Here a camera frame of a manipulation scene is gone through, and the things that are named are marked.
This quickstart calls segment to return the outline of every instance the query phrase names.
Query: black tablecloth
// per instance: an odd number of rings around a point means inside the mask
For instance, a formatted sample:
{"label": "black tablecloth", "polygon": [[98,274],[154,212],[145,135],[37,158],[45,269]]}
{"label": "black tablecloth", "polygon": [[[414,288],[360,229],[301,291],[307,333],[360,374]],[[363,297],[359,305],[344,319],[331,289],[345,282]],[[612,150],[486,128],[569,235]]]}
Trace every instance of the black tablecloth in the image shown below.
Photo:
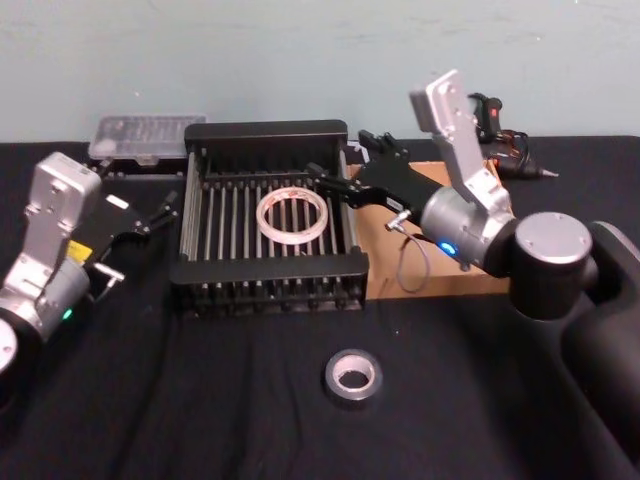
{"label": "black tablecloth", "polygon": [[[428,144],[414,145],[433,155]],[[543,138],[557,180],[511,182],[523,216],[607,220],[640,243],[640,139]],[[0,271],[17,254],[35,163],[85,144],[0,145]],[[150,211],[168,182],[106,189]],[[370,302],[365,312],[207,322],[167,305],[160,241],[115,260],[131,273],[74,312],[28,401],[0,418],[2,478],[614,479],[639,476],[558,358],[563,322],[513,313],[503,296]],[[325,397],[342,348],[376,355],[380,401]]]}

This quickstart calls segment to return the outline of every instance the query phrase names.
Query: light blue wall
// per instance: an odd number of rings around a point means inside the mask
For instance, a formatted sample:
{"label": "light blue wall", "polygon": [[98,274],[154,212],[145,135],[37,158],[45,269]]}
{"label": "light blue wall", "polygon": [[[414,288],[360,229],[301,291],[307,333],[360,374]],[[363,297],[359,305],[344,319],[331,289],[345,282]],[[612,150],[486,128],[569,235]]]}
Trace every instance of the light blue wall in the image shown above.
{"label": "light blue wall", "polygon": [[407,91],[451,67],[505,126],[640,133],[637,0],[3,0],[0,141],[183,112],[415,137]]}

